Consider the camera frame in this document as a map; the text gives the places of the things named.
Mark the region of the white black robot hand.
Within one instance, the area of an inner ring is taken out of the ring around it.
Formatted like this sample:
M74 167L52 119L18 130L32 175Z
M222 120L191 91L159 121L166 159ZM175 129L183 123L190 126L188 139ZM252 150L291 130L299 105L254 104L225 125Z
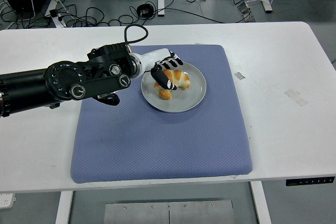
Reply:
M166 48L148 52L143 55L136 53L131 54L133 65L135 66L132 78L138 78L145 72L149 72L152 78L166 90L176 90L173 84L163 72L163 69L170 69L183 65L183 61L174 53Z

